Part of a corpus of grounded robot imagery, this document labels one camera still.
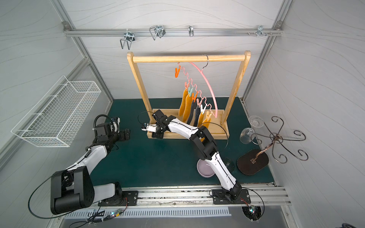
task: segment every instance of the metal vent grate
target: metal vent grate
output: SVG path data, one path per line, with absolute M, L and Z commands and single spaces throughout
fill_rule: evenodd
M 114 211 L 106 209 L 105 216 Z M 85 219 L 95 213 L 95 209 L 80 209 L 68 215 L 65 219 Z M 228 207 L 194 207 L 194 208 L 128 208 L 116 218 L 151 218 L 151 217 L 216 217 L 231 216 Z

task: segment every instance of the white wire basket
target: white wire basket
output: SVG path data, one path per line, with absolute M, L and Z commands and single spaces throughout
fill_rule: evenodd
M 11 132 L 37 147 L 69 147 L 100 92 L 94 81 L 63 76 Z

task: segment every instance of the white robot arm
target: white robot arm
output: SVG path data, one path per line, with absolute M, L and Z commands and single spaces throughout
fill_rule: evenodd
M 230 202 L 237 199 L 242 187 L 224 165 L 216 141 L 206 127 L 190 126 L 174 116 L 167 117 L 161 110 L 157 110 L 152 116 L 156 120 L 156 124 L 144 124 L 142 126 L 143 131 L 151 131 L 153 138 L 162 139 L 164 132 L 170 131 L 189 139 L 194 144 L 198 157 L 205 160 L 212 167 L 225 191 L 226 199 Z
M 96 120 L 101 116 L 107 117 L 110 123 L 96 126 Z M 97 116 L 94 121 L 95 139 L 85 148 L 86 153 L 66 170 L 52 175 L 51 212 L 54 215 L 86 208 L 101 200 L 123 200 L 119 183 L 93 186 L 90 179 L 93 169 L 111 152 L 114 144 L 130 139 L 129 129 L 120 130 L 119 122 L 119 118 Z

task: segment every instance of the orange clothespin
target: orange clothespin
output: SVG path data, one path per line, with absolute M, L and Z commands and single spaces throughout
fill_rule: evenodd
M 195 102 L 196 97 L 198 96 L 199 91 L 195 94 L 195 97 L 193 97 L 193 103 Z
M 177 78 L 177 76 L 179 76 L 180 69 L 181 69 L 180 65 L 179 65 L 179 69 L 175 68 L 175 78 Z

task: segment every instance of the metal stand base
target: metal stand base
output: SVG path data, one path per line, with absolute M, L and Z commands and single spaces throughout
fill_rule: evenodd
M 243 174 L 247 176 L 254 175 L 269 164 L 269 158 L 266 153 L 260 154 L 254 163 L 251 162 L 252 159 L 256 158 L 258 152 L 260 150 L 253 149 L 238 158 L 237 167 Z
M 247 189 L 242 189 L 242 191 L 239 194 L 239 196 L 237 197 L 237 199 L 234 200 L 233 202 L 228 202 L 226 200 L 226 197 L 224 196 L 225 192 L 221 189 L 213 189 L 211 191 L 211 194 L 213 196 L 213 204 L 217 204 L 217 205 L 222 205 L 222 204 L 245 204 L 245 201 L 248 204 L 251 203 L 249 191 Z

